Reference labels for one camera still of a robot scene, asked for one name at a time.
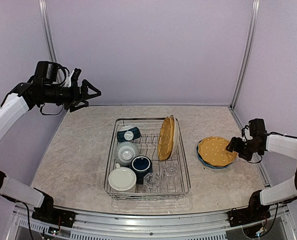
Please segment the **yellow polka dot plate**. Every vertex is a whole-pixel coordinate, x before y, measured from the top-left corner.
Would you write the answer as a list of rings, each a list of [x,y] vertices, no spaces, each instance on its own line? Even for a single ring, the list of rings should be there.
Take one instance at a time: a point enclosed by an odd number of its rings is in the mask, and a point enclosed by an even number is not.
[[[226,150],[229,140],[219,136],[203,138],[198,144],[198,152],[203,160],[213,166],[225,166],[233,159],[233,152]]]
[[[164,161],[171,156],[174,143],[175,121],[174,116],[167,116],[161,126],[158,138],[158,159]]]

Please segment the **blue polka dot plate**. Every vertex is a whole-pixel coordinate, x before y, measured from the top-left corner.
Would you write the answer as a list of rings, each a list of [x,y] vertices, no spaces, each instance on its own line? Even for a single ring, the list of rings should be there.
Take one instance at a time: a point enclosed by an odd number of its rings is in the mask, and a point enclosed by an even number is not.
[[[202,156],[199,153],[199,147],[196,146],[196,154],[197,154],[197,158],[198,160],[206,167],[211,168],[211,169],[215,169],[215,170],[220,170],[220,169],[226,169],[228,168],[228,166],[230,166],[236,159],[237,157],[237,153],[234,152],[232,155],[232,160],[225,166],[217,166],[217,165],[211,165],[209,163],[207,163],[206,161],[203,160]]]

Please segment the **cream bird pattern plate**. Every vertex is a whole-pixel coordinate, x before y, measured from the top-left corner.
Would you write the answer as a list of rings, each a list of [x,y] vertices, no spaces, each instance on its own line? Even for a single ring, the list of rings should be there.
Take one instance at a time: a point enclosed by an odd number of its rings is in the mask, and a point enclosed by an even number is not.
[[[171,115],[170,117],[174,121],[173,146],[172,146],[172,151],[171,151],[171,154],[170,154],[170,157],[172,158],[173,155],[176,153],[178,143],[179,143],[179,124],[178,124],[178,121],[176,120],[176,118],[173,115]]]

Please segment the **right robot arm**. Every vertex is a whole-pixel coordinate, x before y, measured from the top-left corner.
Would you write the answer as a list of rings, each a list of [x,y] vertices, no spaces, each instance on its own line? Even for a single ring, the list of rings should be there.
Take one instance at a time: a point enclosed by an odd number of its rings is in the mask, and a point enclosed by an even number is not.
[[[255,222],[274,204],[292,202],[297,199],[297,137],[276,133],[260,133],[251,139],[233,137],[226,150],[236,152],[246,161],[253,155],[267,153],[265,169],[273,180],[273,186],[252,193],[244,218]]]

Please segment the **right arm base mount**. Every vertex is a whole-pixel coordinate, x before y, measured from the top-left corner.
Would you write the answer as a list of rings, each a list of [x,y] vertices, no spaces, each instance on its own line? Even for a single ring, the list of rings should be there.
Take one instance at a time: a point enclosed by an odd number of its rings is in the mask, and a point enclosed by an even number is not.
[[[246,225],[258,221],[262,221],[271,217],[270,206],[262,205],[260,200],[261,190],[252,193],[248,206],[244,208],[232,208],[228,212],[228,220],[230,227]]]

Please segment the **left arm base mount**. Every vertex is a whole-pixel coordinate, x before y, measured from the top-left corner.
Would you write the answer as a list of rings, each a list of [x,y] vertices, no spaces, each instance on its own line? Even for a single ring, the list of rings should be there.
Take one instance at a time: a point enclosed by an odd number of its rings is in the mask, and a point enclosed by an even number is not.
[[[41,206],[35,207],[32,213],[35,220],[67,228],[73,227],[75,217],[76,213],[73,211],[55,208],[51,196],[45,196]]]

